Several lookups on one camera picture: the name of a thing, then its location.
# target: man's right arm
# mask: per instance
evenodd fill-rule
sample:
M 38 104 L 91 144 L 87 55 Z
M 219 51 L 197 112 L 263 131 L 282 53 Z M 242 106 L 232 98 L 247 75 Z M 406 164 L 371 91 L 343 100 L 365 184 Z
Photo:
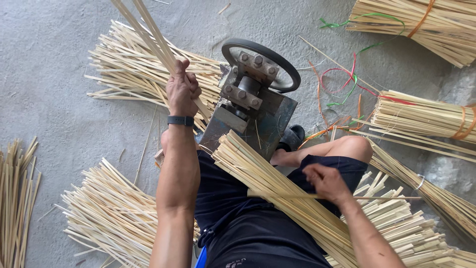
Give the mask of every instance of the man's right arm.
M 325 199 L 334 203 L 346 217 L 350 240 L 361 268 L 405 268 L 402 260 L 383 238 L 353 198 L 340 172 L 320 164 L 303 169 L 307 181 Z

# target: black shorts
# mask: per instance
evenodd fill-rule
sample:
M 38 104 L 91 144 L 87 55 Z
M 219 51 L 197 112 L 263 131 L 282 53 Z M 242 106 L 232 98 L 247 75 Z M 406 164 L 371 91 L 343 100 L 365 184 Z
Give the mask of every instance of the black shorts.
M 195 205 L 195 219 L 201 236 L 198 246 L 208 245 L 221 230 L 243 212 L 256 208 L 272 208 L 274 205 L 260 197 L 247 197 L 248 187 L 218 166 L 205 151 L 198 150 L 200 163 L 200 186 Z M 349 190 L 354 192 L 368 164 L 344 156 L 306 156 L 299 168 L 288 178 L 307 193 L 315 193 L 314 187 L 306 181 L 302 169 L 309 164 L 319 163 L 339 170 Z M 319 202 L 334 213 L 341 215 L 338 208 L 326 201 Z

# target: bamboo splitting machine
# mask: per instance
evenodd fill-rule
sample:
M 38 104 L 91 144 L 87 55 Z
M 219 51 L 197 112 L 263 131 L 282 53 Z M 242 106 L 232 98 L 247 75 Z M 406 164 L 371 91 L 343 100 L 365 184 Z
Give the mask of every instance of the bamboo splitting machine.
M 257 54 L 233 55 L 232 48 Z M 301 77 L 282 56 L 252 41 L 229 39 L 221 51 L 229 68 L 221 66 L 221 98 L 199 144 L 214 151 L 218 139 L 233 130 L 269 161 L 298 105 L 283 94 L 295 91 Z

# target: handwheel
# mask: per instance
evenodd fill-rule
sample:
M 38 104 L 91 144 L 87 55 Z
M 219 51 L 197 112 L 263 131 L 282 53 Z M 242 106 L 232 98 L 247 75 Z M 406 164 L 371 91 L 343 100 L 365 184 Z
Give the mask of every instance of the handwheel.
M 221 46 L 221 53 L 231 66 L 237 66 L 238 64 L 237 60 L 231 55 L 231 48 L 244 48 L 256 52 L 268 58 L 272 62 L 276 63 L 282 70 L 284 70 L 291 77 L 292 82 L 282 83 L 274 80 L 273 83 L 271 83 L 271 85 L 269 86 L 270 88 L 278 90 L 279 93 L 295 91 L 301 84 L 301 76 L 299 75 L 296 68 L 294 68 L 294 66 L 290 64 L 285 58 L 281 57 L 281 55 L 272 51 L 271 49 L 245 39 L 228 39 L 223 44 L 223 46 Z

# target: blue stool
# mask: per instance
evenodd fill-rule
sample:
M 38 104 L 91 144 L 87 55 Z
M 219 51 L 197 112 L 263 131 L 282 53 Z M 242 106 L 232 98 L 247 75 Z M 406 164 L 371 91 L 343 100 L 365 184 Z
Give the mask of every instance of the blue stool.
M 205 268 L 205 262 L 207 261 L 207 247 L 203 247 L 198 256 L 195 268 Z

